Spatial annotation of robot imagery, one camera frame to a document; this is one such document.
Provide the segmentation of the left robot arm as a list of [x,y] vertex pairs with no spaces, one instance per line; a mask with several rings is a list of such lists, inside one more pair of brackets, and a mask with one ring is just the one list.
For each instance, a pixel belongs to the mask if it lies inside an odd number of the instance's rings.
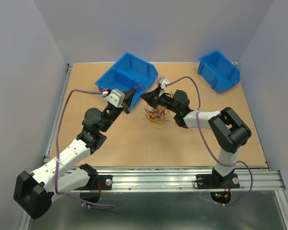
[[102,90],[98,94],[107,101],[103,111],[89,108],[82,121],[83,129],[71,144],[59,151],[56,157],[45,165],[28,173],[21,172],[16,178],[13,198],[32,218],[43,216],[52,203],[60,196],[73,197],[70,191],[85,187],[94,188],[98,182],[98,172],[88,164],[81,165],[68,174],[79,161],[91,156],[106,141],[105,132],[122,112],[129,114],[129,107],[137,89]]

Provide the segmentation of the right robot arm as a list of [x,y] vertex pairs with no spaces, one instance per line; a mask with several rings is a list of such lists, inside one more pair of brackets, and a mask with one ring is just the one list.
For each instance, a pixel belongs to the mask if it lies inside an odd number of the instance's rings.
[[252,136],[249,127],[230,107],[220,111],[200,112],[189,107],[187,93],[177,90],[173,95],[160,94],[161,90],[143,93],[141,98],[152,108],[162,106],[175,113],[174,120],[182,128],[198,128],[203,137],[202,129],[212,130],[219,146],[220,154],[211,175],[213,185],[222,187],[228,182],[228,175],[233,173],[242,147]]

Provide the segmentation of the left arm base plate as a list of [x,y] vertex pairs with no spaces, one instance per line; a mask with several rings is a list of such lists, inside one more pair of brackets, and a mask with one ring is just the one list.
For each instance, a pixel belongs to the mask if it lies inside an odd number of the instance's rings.
[[99,174],[90,178],[86,185],[80,186],[75,190],[103,191],[112,189],[113,176],[111,174]]

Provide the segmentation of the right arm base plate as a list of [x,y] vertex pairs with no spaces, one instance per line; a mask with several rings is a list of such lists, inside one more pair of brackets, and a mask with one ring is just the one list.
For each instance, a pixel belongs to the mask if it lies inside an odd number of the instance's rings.
[[236,173],[226,177],[218,174],[198,174],[193,182],[193,187],[196,189],[236,189],[240,188],[240,182]]

